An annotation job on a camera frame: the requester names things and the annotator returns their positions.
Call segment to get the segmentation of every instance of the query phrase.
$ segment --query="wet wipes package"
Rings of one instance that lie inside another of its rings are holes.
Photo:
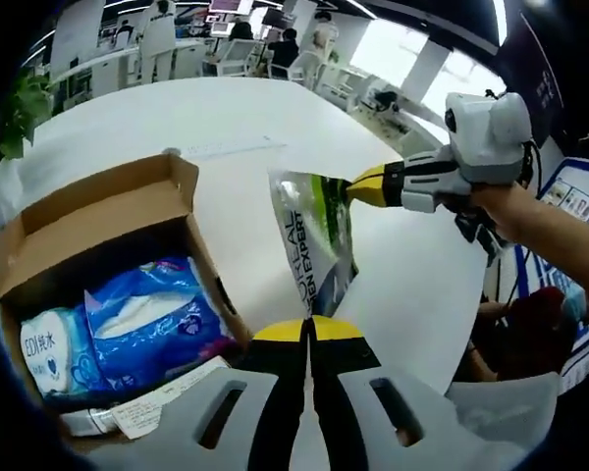
[[[110,391],[96,363],[82,305],[45,311],[23,322],[20,344],[45,399],[78,400]]]
[[[140,266],[85,294],[100,371],[115,391],[176,378],[234,341],[191,259]]]
[[[348,210],[349,182],[275,171],[271,198],[308,316],[331,317],[357,274]]]

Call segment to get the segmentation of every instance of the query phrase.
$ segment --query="cardboard box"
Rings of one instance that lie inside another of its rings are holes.
[[[192,215],[198,168],[156,155],[61,188],[0,235],[0,311],[10,356],[41,400],[20,349],[20,325],[43,310],[82,302],[83,290],[171,255],[191,255],[222,319],[242,347],[238,316]]]

